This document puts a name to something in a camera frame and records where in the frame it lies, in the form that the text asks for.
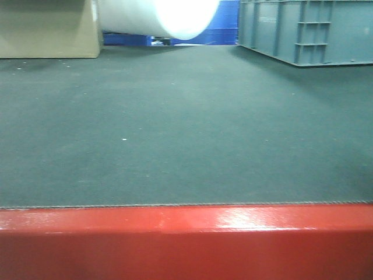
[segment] blue bin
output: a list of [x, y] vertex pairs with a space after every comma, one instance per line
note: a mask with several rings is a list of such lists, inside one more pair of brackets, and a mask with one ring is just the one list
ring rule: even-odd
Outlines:
[[152, 37], [145, 35], [104, 33], [104, 45], [150, 46]]
[[202, 45], [235, 45], [237, 28], [206, 29], [197, 37], [190, 40], [171, 39], [171, 45], [202, 44]]
[[220, 1], [215, 16], [207, 29], [237, 28], [239, 7], [238, 0]]

